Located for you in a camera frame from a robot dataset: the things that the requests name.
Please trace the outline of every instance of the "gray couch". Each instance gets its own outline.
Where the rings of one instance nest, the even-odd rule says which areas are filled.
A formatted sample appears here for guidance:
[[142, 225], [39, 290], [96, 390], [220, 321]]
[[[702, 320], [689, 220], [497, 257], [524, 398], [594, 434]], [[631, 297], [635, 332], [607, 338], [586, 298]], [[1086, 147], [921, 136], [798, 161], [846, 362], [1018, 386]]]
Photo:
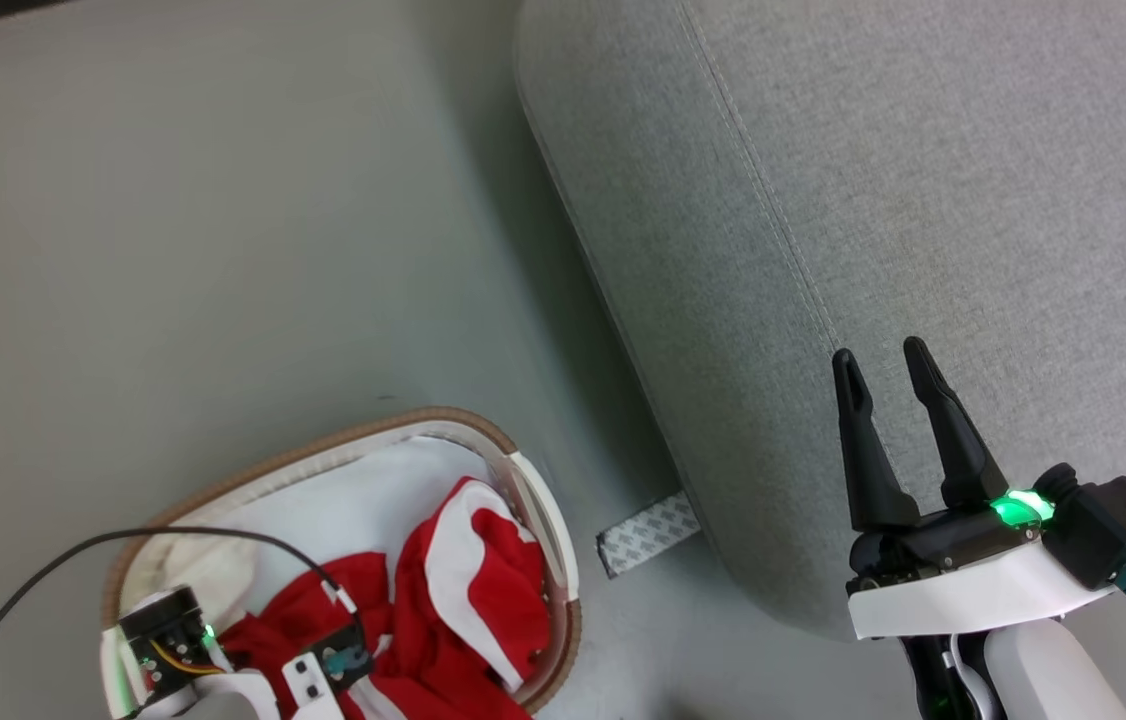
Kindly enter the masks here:
[[519, 91], [711, 542], [842, 635], [829, 357], [902, 485], [927, 338], [1012, 485], [1126, 474], [1126, 3], [528, 0]]

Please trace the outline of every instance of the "floor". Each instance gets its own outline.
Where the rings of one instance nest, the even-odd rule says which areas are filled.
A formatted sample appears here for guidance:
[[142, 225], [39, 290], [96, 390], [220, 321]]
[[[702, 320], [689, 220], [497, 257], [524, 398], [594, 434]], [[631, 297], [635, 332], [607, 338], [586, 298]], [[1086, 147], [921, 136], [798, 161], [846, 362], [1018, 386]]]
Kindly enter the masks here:
[[[82, 0], [0, 20], [0, 603], [79, 537], [359, 421], [458, 405], [543, 468], [586, 639], [540, 717], [912, 717], [895, 643], [775, 624], [703, 539], [513, 96], [513, 0]], [[98, 588], [0, 629], [0, 715], [102, 717]], [[248, 715], [235, 701], [196, 719]]]

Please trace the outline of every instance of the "couch seam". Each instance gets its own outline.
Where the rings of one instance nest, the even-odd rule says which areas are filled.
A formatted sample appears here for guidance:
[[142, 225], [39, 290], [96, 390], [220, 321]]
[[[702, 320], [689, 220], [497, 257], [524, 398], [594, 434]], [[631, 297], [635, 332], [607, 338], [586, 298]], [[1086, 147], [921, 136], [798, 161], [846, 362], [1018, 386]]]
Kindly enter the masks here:
[[[786, 250], [790, 252], [790, 258], [787, 258], [783, 254], [781, 259], [786, 263], [786, 268], [790, 270], [792, 277], [799, 284], [799, 300], [804, 304], [807, 314], [816, 320], [816, 331], [820, 338], [825, 343], [829, 352], [834, 352], [839, 346], [839, 341], [833, 323], [829, 319], [829, 309], [825, 306], [822, 295], [820, 295], [820, 287], [816, 286], [816, 279], [811, 275], [810, 269], [807, 269], [807, 260], [802, 255], [799, 241], [797, 241], [795, 233], [793, 233], [790, 220], [786, 217], [786, 211], [784, 211], [781, 201], [778, 199], [772, 184], [763, 177], [763, 170], [761, 170], [758, 160], [759, 152], [754, 146], [754, 139], [750, 137], [750, 131], [745, 127], [745, 121], [741, 119], [741, 110], [736, 107], [736, 101], [732, 99], [727, 81], [723, 78], [722, 70], [718, 68], [718, 61], [711, 53], [709, 44], [705, 41], [705, 33], [701, 32], [700, 24], [697, 23], [696, 14], [691, 8], [691, 0], [679, 0], [678, 6], [679, 10], [681, 10], [681, 15], [679, 15], [679, 28], [682, 29], [688, 42], [696, 45], [699, 51], [699, 53], [696, 50], [692, 51], [696, 65], [704, 73], [706, 81], [712, 82], [715, 90], [718, 90], [718, 95], [723, 96], [723, 104], [720, 104], [718, 96], [711, 92], [711, 100], [714, 101], [714, 108], [720, 112], [723, 122], [732, 126], [735, 133], [740, 133], [743, 140], [742, 143], [738, 141], [733, 133], [729, 133], [729, 141], [731, 141], [733, 150], [736, 150], [738, 155], [741, 155], [741, 160], [747, 166], [747, 176], [749, 176], [756, 201], [759, 201], [759, 211], [763, 214], [763, 220], [768, 223], [768, 228], [772, 231], [774, 237], [781, 240], [784, 246], [786, 246]], [[777, 217], [781, 222], [774, 222], [774, 213], [777, 214]], [[813, 306], [807, 304], [808, 296], [811, 296], [811, 302], [817, 306], [819, 311], [813, 310]]]

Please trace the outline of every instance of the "green light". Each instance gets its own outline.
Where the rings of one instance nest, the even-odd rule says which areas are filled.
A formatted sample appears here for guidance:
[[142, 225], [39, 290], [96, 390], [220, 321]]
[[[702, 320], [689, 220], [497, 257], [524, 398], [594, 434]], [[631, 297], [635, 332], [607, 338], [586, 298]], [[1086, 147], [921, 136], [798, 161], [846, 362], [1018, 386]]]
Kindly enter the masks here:
[[1030, 491], [1030, 489], [1010, 489], [1007, 491], [1007, 497], [1012, 498], [1012, 500], [1019, 500], [1029, 505], [1031, 509], [1038, 512], [1039, 519], [1047, 523], [1052, 519], [1053, 515], [1056, 515], [1056, 507], [1039, 497], [1039, 494]]
[[1029, 503], [1016, 500], [1015, 497], [1003, 496], [992, 501], [989, 506], [998, 512], [999, 518], [1011, 527], [1020, 528], [1024, 525], [1037, 525], [1043, 521]]

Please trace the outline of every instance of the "red cloth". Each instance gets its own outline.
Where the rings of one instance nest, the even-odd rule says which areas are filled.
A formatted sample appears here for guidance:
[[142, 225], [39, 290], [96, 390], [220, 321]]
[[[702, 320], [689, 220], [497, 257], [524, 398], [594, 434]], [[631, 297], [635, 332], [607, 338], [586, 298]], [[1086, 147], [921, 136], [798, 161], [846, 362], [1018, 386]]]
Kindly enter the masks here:
[[[463, 478], [413, 530], [399, 555], [393, 606], [385, 555], [343, 557], [325, 569], [358, 605], [368, 650], [376, 655], [370, 678], [339, 697], [345, 715], [375, 719], [379, 712], [370, 705], [384, 696], [408, 720], [527, 719], [502, 681], [518, 688], [549, 642], [540, 597], [544, 559], [486, 485]], [[349, 623], [348, 612], [327, 599], [319, 577], [304, 574], [261, 615], [240, 620], [220, 641], [240, 666], [265, 674], [280, 714], [291, 717], [297, 706], [283, 665]], [[379, 652], [384, 635], [393, 638]]]

